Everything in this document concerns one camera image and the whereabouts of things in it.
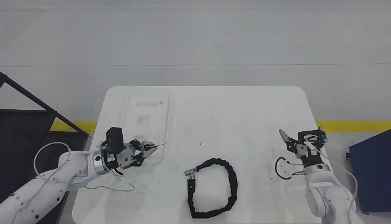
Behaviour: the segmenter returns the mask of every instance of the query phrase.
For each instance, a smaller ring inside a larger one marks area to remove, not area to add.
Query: black metal frame
[[[88,133],[86,133],[81,128],[79,128],[78,126],[73,124],[70,120],[66,119],[63,115],[58,113],[56,110],[54,110],[49,105],[45,104],[42,100],[37,98],[35,95],[33,95],[32,93],[27,91],[24,87],[20,86],[17,82],[15,82],[14,80],[10,79],[6,74],[4,74],[3,72],[0,71],[0,88],[2,87],[2,85],[4,83],[10,85],[15,90],[19,91],[21,94],[23,94],[24,96],[28,97],[29,99],[31,99],[33,102],[35,102],[36,104],[38,104],[39,106],[41,106],[45,110],[50,111],[50,112],[54,112],[58,119],[62,120],[64,123],[66,123],[68,126],[73,128],[74,130],[80,132],[81,134],[84,134],[84,136],[87,139],[90,137],[90,135]]]

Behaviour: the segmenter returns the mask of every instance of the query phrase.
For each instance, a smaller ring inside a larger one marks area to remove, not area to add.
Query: yellow line
[[[391,129],[391,121],[317,121],[325,132],[384,132]]]
[[[73,123],[86,133],[94,133],[95,128],[97,127],[96,121],[74,121]],[[55,121],[51,126],[50,131],[74,132],[75,130],[62,121]]]
[[[87,133],[94,133],[96,121],[74,121],[74,124]],[[391,121],[317,121],[325,132],[384,132],[391,129]],[[73,132],[71,127],[62,121],[55,121],[50,131]]]

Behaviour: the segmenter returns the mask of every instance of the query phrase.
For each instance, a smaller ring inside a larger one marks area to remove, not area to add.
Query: metal pin
[[[154,147],[159,147],[159,146],[161,146],[161,145],[165,145],[165,144],[167,144],[167,143],[162,143],[162,144],[158,144],[158,145],[153,145],[151,148],[154,148]]]

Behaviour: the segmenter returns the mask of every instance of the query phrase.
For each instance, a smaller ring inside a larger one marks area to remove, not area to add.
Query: white robotic arm
[[[356,214],[356,203],[351,192],[321,159],[320,150],[327,141],[326,134],[319,128],[299,132],[298,140],[287,136],[283,130],[280,130],[280,135],[287,150],[296,154],[303,163],[303,171],[293,173],[293,176],[304,175],[305,197],[311,213],[321,217],[323,224],[364,224]]]
[[[58,169],[41,173],[11,194],[0,204],[0,223],[36,223],[60,203],[66,191],[84,187],[117,167],[139,167],[157,146],[137,140],[124,145],[122,130],[111,128],[101,150],[64,153],[59,158]]]

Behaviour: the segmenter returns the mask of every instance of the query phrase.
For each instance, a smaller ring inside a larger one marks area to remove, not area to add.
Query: concrete floor
[[[391,0],[0,0],[0,69],[73,121],[115,85],[296,85],[315,120],[390,120],[390,20]],[[0,107],[37,108],[6,86]]]

